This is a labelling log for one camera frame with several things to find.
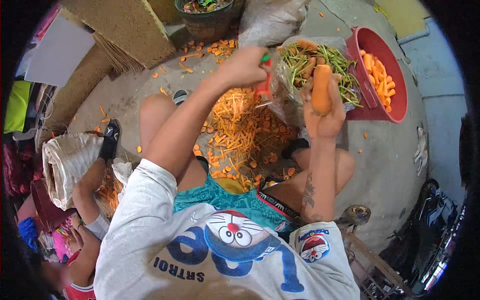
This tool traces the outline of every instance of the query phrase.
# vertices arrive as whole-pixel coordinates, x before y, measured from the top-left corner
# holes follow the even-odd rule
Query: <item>doraemon face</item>
[[[235,248],[248,248],[265,240],[270,233],[235,210],[213,213],[205,219],[213,235]]]
[[[300,257],[306,262],[313,263],[327,255],[330,251],[327,239],[322,233],[312,233],[308,238],[303,240],[301,246]]]

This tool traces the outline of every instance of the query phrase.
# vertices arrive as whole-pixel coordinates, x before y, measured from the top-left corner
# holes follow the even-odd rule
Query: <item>blue wall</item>
[[[461,118],[467,112],[462,74],[448,42],[432,18],[425,20],[430,34],[401,45],[411,60],[423,97],[429,143],[429,177],[462,204],[458,139]]]

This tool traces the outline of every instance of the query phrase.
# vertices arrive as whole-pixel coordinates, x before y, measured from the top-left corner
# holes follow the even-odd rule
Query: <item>red nose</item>
[[[237,224],[228,223],[228,224],[227,224],[227,228],[229,229],[229,231],[231,231],[231,232],[233,232],[233,233],[239,231],[239,227],[237,226]]]

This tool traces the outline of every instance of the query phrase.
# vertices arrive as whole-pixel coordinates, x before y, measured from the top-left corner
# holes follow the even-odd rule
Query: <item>white t-shirt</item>
[[[359,299],[334,222],[285,243],[235,210],[197,204],[172,214],[177,184],[143,159],[96,263],[97,299]]]

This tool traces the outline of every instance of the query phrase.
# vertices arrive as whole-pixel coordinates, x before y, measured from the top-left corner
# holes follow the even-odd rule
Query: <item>white board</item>
[[[59,13],[35,50],[25,80],[65,86],[94,44],[86,29],[78,27]]]

